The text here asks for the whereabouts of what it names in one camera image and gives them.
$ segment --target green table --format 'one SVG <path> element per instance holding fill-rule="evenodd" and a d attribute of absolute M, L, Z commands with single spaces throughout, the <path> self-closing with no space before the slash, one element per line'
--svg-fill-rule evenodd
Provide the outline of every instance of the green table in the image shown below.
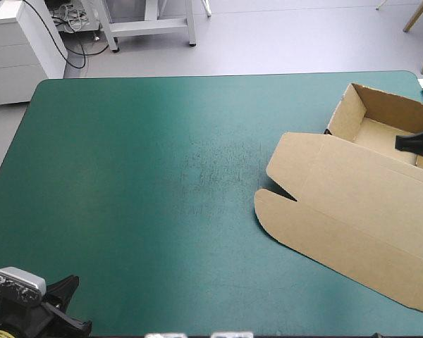
<path fill-rule="evenodd" d="M 50 80 L 0 169 L 0 267 L 80 276 L 94 334 L 423 334 L 408 309 L 260 227 L 286 131 L 323 132 L 349 82 L 407 72 Z"/>

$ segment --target white drawer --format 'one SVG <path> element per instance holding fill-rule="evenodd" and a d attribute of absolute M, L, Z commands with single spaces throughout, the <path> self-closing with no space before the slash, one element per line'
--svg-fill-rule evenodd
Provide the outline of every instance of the white drawer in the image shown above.
<path fill-rule="evenodd" d="M 45 79 L 41 65 L 0 68 L 0 104 L 31 100 L 36 86 Z"/>
<path fill-rule="evenodd" d="M 15 44 L 0 47 L 0 68 L 17 65 L 37 65 L 39 63 L 29 44 Z"/>
<path fill-rule="evenodd" d="M 18 23 L 0 24 L 0 46 L 9 46 L 10 44 L 27 44 L 28 39 L 20 28 Z"/>

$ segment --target black cable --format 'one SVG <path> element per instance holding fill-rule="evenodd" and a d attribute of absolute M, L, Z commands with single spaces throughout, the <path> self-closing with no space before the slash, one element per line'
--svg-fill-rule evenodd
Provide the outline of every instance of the black cable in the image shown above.
<path fill-rule="evenodd" d="M 36 15 L 39 17 L 39 19 L 42 21 L 42 23 L 45 26 L 45 29 L 47 30 L 47 32 L 49 33 L 49 35 L 51 37 L 51 40 L 54 42 L 56 49 L 58 49 L 58 52 L 63 57 L 63 59 L 67 62 L 67 64 L 70 65 L 71 67 L 76 68 L 76 69 L 84 68 L 86 66 L 86 55 L 83 55 L 83 64 L 80 67 L 72 64 L 71 62 L 69 62 L 69 60 L 61 52 L 60 48 L 58 47 L 58 44 L 56 43 L 56 41 L 54 39 L 54 36 L 51 34 L 50 29 L 47 27 L 47 24 L 44 22 L 44 19 L 42 19 L 42 16 L 39 14 L 39 12 L 36 10 L 36 8 L 33 7 L 33 5 L 30 4 L 27 0 L 22 0 L 22 1 L 25 2 L 36 13 Z M 81 44 L 81 42 L 80 42 L 80 47 L 82 49 L 83 54 L 85 54 L 85 50 L 83 49 L 83 45 Z"/>
<path fill-rule="evenodd" d="M 70 51 L 71 53 L 74 53 L 74 54 L 77 54 L 77 55 L 84 55 L 84 56 L 94 56 L 94 55 L 102 54 L 104 51 L 106 51 L 107 48 L 108 48 L 108 45 L 106 45 L 101 51 L 98 51 L 97 53 L 81 54 L 81 53 L 78 53 L 78 52 L 73 51 L 72 49 L 69 49 L 68 47 L 66 47 L 66 49 L 68 51 Z"/>
<path fill-rule="evenodd" d="M 61 18 L 59 18 L 59 17 L 57 17 L 57 16 L 52 16 L 51 17 L 52 19 L 54 19 L 54 20 L 59 20 L 59 22 L 57 22 L 56 23 L 56 26 L 58 27 L 59 25 L 63 25 L 63 24 L 66 24 L 66 23 L 69 23 L 68 21 L 66 21 L 66 20 L 63 20 L 63 19 L 61 19 Z M 99 55 L 99 54 L 102 54 L 104 51 L 106 51 L 106 49 L 109 47 L 109 45 L 106 45 L 102 50 L 100 50 L 100 51 L 98 51 L 97 53 L 88 53 L 88 54 L 85 54 L 85 53 L 78 53 L 77 51 L 73 51 L 72 49 L 69 49 L 68 47 L 66 47 L 66 49 L 68 50 L 68 51 L 70 51 L 71 53 L 74 53 L 74 54 L 77 54 L 77 55 L 81 55 L 81 56 L 94 56 L 94 55 Z"/>

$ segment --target white cabinet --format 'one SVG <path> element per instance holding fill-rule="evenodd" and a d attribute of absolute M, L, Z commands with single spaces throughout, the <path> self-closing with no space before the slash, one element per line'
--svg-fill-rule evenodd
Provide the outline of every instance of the white cabinet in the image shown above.
<path fill-rule="evenodd" d="M 67 57 L 44 0 L 28 1 Z M 31 100 L 42 80 L 62 78 L 65 67 L 66 62 L 37 14 L 21 0 L 0 1 L 0 104 Z"/>

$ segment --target cardboard box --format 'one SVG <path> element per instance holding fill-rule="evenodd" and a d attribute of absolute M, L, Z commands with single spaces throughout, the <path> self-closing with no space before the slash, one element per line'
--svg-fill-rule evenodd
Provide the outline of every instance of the cardboard box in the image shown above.
<path fill-rule="evenodd" d="M 280 243 L 423 311 L 423 165 L 394 136 L 423 130 L 423 104 L 350 84 L 331 134 L 284 134 L 255 212 Z"/>
<path fill-rule="evenodd" d="M 423 156 L 395 149 L 396 135 L 423 132 L 423 104 L 350 84 L 327 127 L 332 135 L 423 168 Z"/>

